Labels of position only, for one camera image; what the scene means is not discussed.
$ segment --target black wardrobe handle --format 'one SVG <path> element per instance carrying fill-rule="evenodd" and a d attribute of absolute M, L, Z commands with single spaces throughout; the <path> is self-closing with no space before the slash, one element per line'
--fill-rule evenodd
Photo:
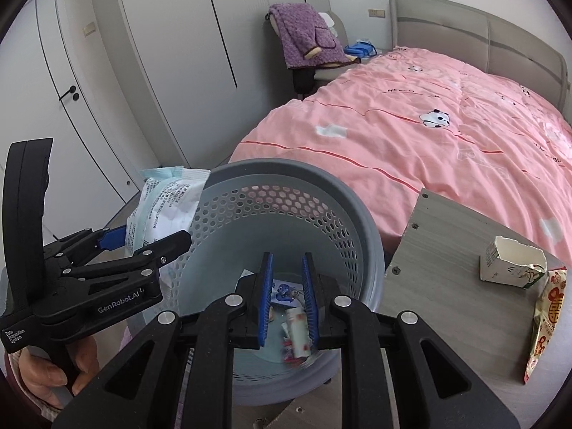
<path fill-rule="evenodd" d="M 78 101 L 79 100 L 79 94 L 76 94 L 75 91 L 77 90 L 77 87 L 75 85 L 72 85 L 69 90 L 67 92 L 65 92 L 61 97 L 59 97 L 59 101 L 61 101 L 67 94 L 73 94 L 72 99 L 73 101 Z"/>

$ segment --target yellow candy wrapper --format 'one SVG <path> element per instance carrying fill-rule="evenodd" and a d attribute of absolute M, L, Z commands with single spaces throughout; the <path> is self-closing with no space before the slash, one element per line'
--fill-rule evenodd
<path fill-rule="evenodd" d="M 548 282 L 534 308 L 534 329 L 530 357 L 524 372 L 524 384 L 530 379 L 540 355 L 554 334 L 564 304 L 566 268 L 548 272 Z"/>

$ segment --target light switch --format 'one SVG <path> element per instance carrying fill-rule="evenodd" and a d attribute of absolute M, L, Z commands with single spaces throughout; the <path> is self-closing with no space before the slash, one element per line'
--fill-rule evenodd
<path fill-rule="evenodd" d="M 368 9 L 370 18 L 385 18 L 385 9 Z"/>
<path fill-rule="evenodd" d="M 95 22 L 90 22 L 84 27 L 84 36 L 87 37 L 89 34 L 93 34 L 95 30 Z"/>

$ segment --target wooden table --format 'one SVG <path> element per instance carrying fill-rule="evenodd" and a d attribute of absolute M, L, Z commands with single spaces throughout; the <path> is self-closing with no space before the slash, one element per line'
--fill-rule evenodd
<path fill-rule="evenodd" d="M 379 312 L 417 312 L 528 429 L 572 368 L 572 300 L 564 300 L 555 334 L 524 385 L 534 303 L 543 284 L 524 291 L 480 280 L 479 256 L 497 235 L 533 245 L 481 214 L 423 190 L 385 274 Z M 563 265 L 550 254 L 547 260 L 549 269 Z M 336 379 L 294 400 L 271 427 L 341 427 L 340 399 L 341 381 Z"/>

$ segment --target white carton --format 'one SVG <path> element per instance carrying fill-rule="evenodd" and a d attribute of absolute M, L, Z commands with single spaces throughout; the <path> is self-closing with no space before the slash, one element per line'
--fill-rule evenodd
<path fill-rule="evenodd" d="M 546 274 L 544 252 L 511 238 L 496 236 L 480 257 L 480 279 L 529 288 Z"/>

